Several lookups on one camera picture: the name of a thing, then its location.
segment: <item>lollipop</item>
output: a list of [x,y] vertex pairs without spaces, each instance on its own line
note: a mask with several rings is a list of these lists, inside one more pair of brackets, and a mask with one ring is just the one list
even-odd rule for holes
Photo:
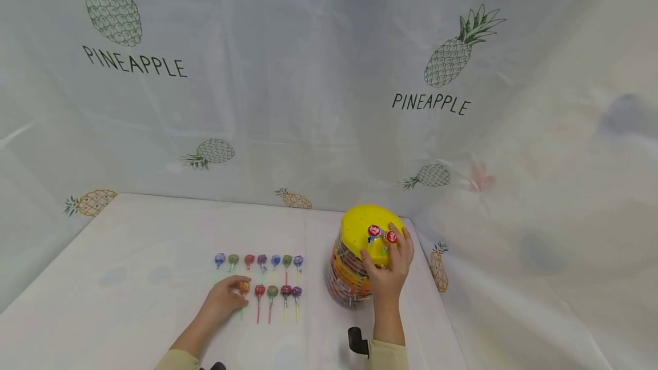
[[297,283],[299,283],[299,274],[303,273],[301,267],[302,267],[302,263],[304,262],[304,258],[301,256],[295,256],[292,262],[295,266],[297,266]]
[[[242,295],[242,298],[247,300],[247,293],[251,288],[251,284],[248,283],[248,281],[242,281],[240,282],[240,293]],[[240,309],[240,320],[244,319],[244,313],[245,313],[245,308]]]
[[384,231],[382,231],[379,226],[376,226],[375,224],[372,224],[370,227],[368,227],[368,244],[372,244],[372,242],[384,235]]
[[226,255],[224,253],[217,253],[215,255],[215,265],[217,266],[217,269],[219,269],[219,267],[224,264],[225,261]]
[[281,295],[284,296],[284,322],[285,322],[286,313],[287,313],[287,298],[288,296],[292,295],[292,287],[288,286],[287,284],[285,286],[281,286]]
[[281,256],[278,254],[272,256],[272,266],[274,266],[272,267],[272,282],[274,282],[274,278],[276,278],[276,266],[278,266],[279,263],[281,263]]
[[286,284],[287,284],[287,268],[290,267],[290,263],[292,263],[292,256],[290,256],[290,254],[286,254],[284,256],[284,266],[286,268]]
[[256,284],[256,298],[258,299],[258,314],[256,315],[256,324],[260,322],[260,298],[265,294],[265,286],[263,284]]
[[398,235],[395,234],[393,230],[389,230],[384,235],[384,240],[386,243],[384,245],[384,249],[382,250],[382,256],[384,256],[384,253],[386,252],[386,250],[388,250],[389,244],[395,244],[398,242]]
[[278,295],[278,293],[279,289],[276,286],[269,286],[267,288],[267,296],[270,298],[270,314],[267,318],[267,324],[272,323],[272,303],[274,302],[274,298]]
[[217,253],[215,255],[215,266],[217,266],[215,269],[215,283],[219,281],[219,267],[224,264],[225,261],[226,255],[224,253]]
[[255,259],[256,256],[254,256],[253,254],[247,254],[247,256],[245,256],[245,264],[247,265],[247,275],[250,273],[251,265]]
[[237,254],[232,254],[231,256],[228,257],[228,262],[231,263],[231,268],[228,270],[229,273],[233,273],[233,268],[235,265],[238,264],[240,261],[240,256]]
[[263,275],[265,274],[265,271],[267,271],[267,266],[265,266],[265,263],[267,263],[267,255],[265,254],[260,254],[258,256],[258,265],[260,266],[260,282],[263,282]]
[[299,296],[302,295],[302,288],[295,286],[292,289],[292,296],[295,299],[295,323],[299,323]]

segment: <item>yellow lid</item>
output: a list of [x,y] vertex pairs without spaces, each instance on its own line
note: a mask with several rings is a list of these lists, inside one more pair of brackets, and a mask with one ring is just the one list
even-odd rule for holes
[[341,240],[345,246],[359,259],[360,250],[364,249],[370,255],[372,262],[380,266],[388,266],[388,252],[384,251],[384,239],[379,238],[368,244],[368,227],[372,224],[380,227],[382,231],[388,231],[388,224],[393,223],[402,233],[402,220],[384,207],[373,204],[361,204],[348,210],[343,215],[340,224]]

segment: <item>green lollipop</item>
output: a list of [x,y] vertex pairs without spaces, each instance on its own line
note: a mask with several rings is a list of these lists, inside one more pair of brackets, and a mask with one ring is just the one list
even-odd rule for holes
[[284,266],[286,268],[286,284],[287,284],[287,268],[291,265],[292,263],[292,256],[290,254],[286,254],[283,259]]
[[274,298],[277,297],[279,293],[279,288],[277,286],[269,286],[267,288],[267,296],[270,298],[270,313],[267,318],[267,324],[272,323],[272,303],[274,302]]
[[233,273],[233,268],[240,262],[240,256],[237,254],[232,254],[228,257],[228,262],[231,263],[231,268],[228,270],[228,272]]

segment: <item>orange lollipop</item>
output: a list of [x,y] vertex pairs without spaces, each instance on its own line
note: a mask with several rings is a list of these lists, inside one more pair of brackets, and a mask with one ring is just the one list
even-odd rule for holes
[[[251,284],[248,281],[240,282],[239,290],[240,290],[240,295],[242,295],[243,299],[247,300],[247,293],[250,290],[250,288],[251,288]],[[245,308],[242,308],[240,310],[240,320],[244,319],[244,311]]]

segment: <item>hand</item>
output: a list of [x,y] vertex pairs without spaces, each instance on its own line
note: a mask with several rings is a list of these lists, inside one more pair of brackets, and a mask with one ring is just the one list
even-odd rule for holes
[[394,305],[397,308],[402,286],[410,271],[414,248],[411,233],[406,227],[402,228],[404,236],[400,234],[393,223],[389,223],[388,227],[398,235],[398,243],[389,244],[388,246],[388,270],[375,267],[365,250],[361,250],[361,258],[363,259],[363,266],[371,279],[374,304]]
[[240,283],[250,281],[246,276],[230,276],[218,282],[208,293],[196,319],[213,327],[220,326],[231,313],[248,305],[248,301],[233,290],[238,289]]

